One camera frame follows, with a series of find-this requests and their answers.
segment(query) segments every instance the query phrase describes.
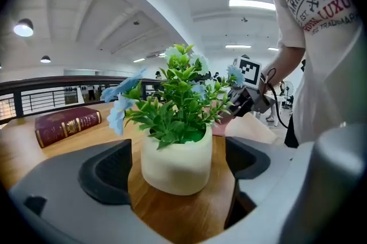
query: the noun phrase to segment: fluorescent light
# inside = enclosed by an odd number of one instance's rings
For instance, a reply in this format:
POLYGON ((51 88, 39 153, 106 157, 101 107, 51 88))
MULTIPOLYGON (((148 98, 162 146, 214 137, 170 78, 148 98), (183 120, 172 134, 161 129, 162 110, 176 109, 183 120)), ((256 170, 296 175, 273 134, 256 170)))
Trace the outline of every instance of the fluorescent light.
POLYGON ((138 62, 143 61, 143 60, 145 60, 145 58, 136 59, 136 60, 133 61, 133 63, 138 63, 138 62))
POLYGON ((226 48, 251 48, 249 45, 226 45, 226 48))
POLYGON ((261 1, 252 0, 229 0, 230 7, 255 7, 268 10, 275 10, 275 5, 261 1))

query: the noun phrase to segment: railing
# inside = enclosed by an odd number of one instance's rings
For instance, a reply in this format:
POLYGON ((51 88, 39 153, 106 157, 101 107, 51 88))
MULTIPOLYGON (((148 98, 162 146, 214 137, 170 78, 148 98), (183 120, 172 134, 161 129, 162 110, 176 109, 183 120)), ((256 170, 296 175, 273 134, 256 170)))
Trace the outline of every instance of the railing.
MULTIPOLYGON (((55 76, 0 83, 0 125, 14 118, 103 103, 102 92, 126 78, 55 76)), ((156 94, 160 81, 142 80, 142 98, 156 94)))

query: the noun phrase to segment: ceiling light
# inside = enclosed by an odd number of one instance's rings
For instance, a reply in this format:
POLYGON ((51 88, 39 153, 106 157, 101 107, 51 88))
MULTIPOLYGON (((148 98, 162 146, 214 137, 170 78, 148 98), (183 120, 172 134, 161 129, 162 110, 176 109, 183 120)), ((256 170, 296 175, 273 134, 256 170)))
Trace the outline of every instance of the ceiling light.
POLYGON ((268 10, 275 10, 275 5, 261 1, 252 0, 229 0, 229 7, 255 7, 268 10))
POLYGON ((138 62, 143 61, 143 60, 145 60, 145 58, 136 59, 136 60, 133 61, 133 63, 138 63, 138 62))
POLYGON ((226 48, 251 48, 249 45, 226 45, 226 48))
POLYGON ((51 59, 49 56, 45 55, 44 57, 41 58, 41 62, 42 63, 50 63, 51 59))
POLYGON ((18 21, 14 27, 14 33, 21 37, 30 37, 33 35, 33 24, 28 18, 18 21))

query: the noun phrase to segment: potted plant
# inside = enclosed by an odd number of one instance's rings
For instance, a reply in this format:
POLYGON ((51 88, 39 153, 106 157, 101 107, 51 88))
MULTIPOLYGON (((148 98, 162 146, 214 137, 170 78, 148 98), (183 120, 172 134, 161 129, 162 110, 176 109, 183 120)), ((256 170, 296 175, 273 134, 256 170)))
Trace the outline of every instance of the potted plant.
POLYGON ((140 100, 144 70, 126 79, 116 88, 108 88, 101 98, 109 102, 118 95, 107 120, 117 134, 123 132, 123 120, 140 123, 144 132, 141 149, 142 174, 153 187, 175 195, 191 195, 203 189, 209 179, 212 160, 212 128, 220 111, 231 105, 225 86, 243 86, 239 68, 230 65, 228 78, 195 82, 209 72, 205 57, 188 52, 193 45, 175 45, 166 50, 168 69, 159 91, 162 103, 149 96, 140 100))

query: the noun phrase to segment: book spine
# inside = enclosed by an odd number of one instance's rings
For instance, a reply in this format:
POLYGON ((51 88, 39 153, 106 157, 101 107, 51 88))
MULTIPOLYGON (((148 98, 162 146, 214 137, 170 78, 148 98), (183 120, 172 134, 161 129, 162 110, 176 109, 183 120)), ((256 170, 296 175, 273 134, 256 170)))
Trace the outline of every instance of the book spine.
POLYGON ((80 131, 98 125, 101 121, 100 112, 97 111, 70 121, 61 122, 59 125, 52 126, 49 129, 36 130, 37 141, 40 147, 43 148, 80 131))
POLYGON ((75 120, 78 131, 86 130, 92 126, 98 125, 102 121, 101 113, 99 111, 92 114, 88 114, 81 118, 76 118, 75 120))

